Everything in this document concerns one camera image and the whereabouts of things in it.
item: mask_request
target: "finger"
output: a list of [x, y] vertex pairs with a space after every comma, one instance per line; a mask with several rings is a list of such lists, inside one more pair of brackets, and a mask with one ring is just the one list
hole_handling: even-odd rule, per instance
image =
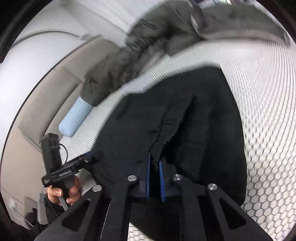
[[53, 188], [52, 186], [47, 188], [47, 196], [52, 203], [59, 203], [57, 195], [61, 196], [62, 194], [63, 191], [60, 188]]
[[74, 204], [75, 202], [77, 202], [80, 198], [81, 194], [80, 192], [78, 192], [76, 195], [72, 196], [72, 197], [68, 197], [66, 202], [69, 204]]
[[74, 178], [74, 186], [71, 187], [69, 189], [69, 191], [68, 191], [69, 196], [70, 197], [75, 196], [79, 192], [79, 189], [80, 189], [79, 178], [77, 176], [75, 176], [75, 178]]
[[48, 187], [47, 194], [51, 196], [56, 197], [62, 197], [63, 196], [63, 190], [60, 188], [53, 188], [52, 186]]
[[78, 192], [79, 192], [79, 187], [76, 185], [71, 187], [68, 191], [70, 197], [75, 196]]
[[74, 185], [80, 185], [79, 178], [77, 176], [74, 176]]

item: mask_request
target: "black device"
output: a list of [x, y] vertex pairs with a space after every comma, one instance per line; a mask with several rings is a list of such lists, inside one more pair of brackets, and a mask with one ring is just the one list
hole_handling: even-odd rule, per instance
[[68, 207], [71, 206], [71, 204], [66, 202], [66, 199], [69, 197], [68, 189], [73, 186], [74, 175], [78, 173], [79, 169], [83, 168], [84, 165], [94, 160], [93, 155], [91, 153], [86, 153], [62, 165], [59, 153], [59, 136], [57, 134], [46, 134], [40, 139], [40, 144], [46, 169], [46, 175], [41, 179], [42, 184], [44, 187], [52, 185], [53, 187], [58, 187], [63, 190], [63, 196], [59, 197], [59, 200], [64, 210], [67, 210]]
[[[160, 197], [180, 205], [180, 241], [272, 241], [272, 238], [222, 189], [194, 184], [165, 159], [159, 161]], [[43, 182], [55, 182], [58, 169]], [[149, 201], [150, 155], [139, 176], [98, 183], [69, 207], [35, 241], [126, 241], [131, 205]]]

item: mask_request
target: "black fabric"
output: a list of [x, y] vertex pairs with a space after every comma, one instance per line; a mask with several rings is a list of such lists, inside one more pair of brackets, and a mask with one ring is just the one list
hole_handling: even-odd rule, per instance
[[[165, 157], [194, 183], [215, 183], [239, 205], [244, 202], [247, 171], [242, 123], [219, 68], [178, 74], [145, 93], [126, 96], [107, 120], [93, 150], [103, 152], [103, 158], [88, 168], [100, 184], [139, 175], [150, 151], [152, 187], [159, 183], [158, 160]], [[172, 221], [165, 222], [173, 211], [163, 212], [159, 222], [149, 221], [147, 212], [157, 217], [159, 205], [134, 205], [131, 222], [151, 238], [164, 240], [160, 230], [178, 229]]]
[[26, 214], [25, 220], [27, 222], [27, 226], [29, 229], [26, 229], [23, 226], [20, 226], [15, 222], [12, 222], [13, 227], [15, 228], [15, 230], [17, 231], [17, 233], [19, 234], [19, 236], [22, 238], [23, 241], [33, 241], [49, 225], [49, 224], [42, 225], [38, 222], [37, 209], [35, 208], [33, 208], [33, 212]]
[[48, 223], [52, 223], [64, 212], [64, 208], [58, 204], [49, 201], [47, 195], [44, 198], [44, 206]]

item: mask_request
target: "dark puffer jacket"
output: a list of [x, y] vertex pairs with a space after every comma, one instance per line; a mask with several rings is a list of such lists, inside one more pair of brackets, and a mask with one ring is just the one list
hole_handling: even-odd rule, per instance
[[249, 38], [287, 44], [283, 29], [253, 6], [167, 1], [148, 12], [127, 35], [126, 47], [107, 56], [87, 75], [81, 98], [96, 106], [135, 78], [160, 50], [169, 56], [202, 39]]

